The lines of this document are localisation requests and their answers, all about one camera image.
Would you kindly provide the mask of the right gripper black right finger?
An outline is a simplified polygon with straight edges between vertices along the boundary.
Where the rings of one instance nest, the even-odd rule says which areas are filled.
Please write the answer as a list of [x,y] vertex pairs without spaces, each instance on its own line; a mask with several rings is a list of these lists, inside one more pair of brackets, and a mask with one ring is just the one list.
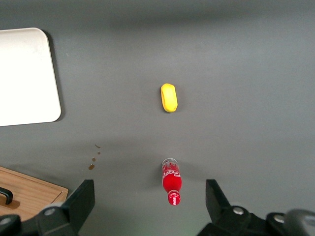
[[206,208],[211,218],[199,236],[244,236],[251,214],[241,206],[232,206],[214,179],[206,180]]

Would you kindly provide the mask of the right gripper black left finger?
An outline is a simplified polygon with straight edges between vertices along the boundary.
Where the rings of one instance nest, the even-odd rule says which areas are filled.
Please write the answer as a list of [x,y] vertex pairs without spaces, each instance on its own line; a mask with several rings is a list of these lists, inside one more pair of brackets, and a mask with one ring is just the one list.
[[40,236],[77,236],[95,206],[92,179],[80,186],[59,206],[49,206],[36,218]]

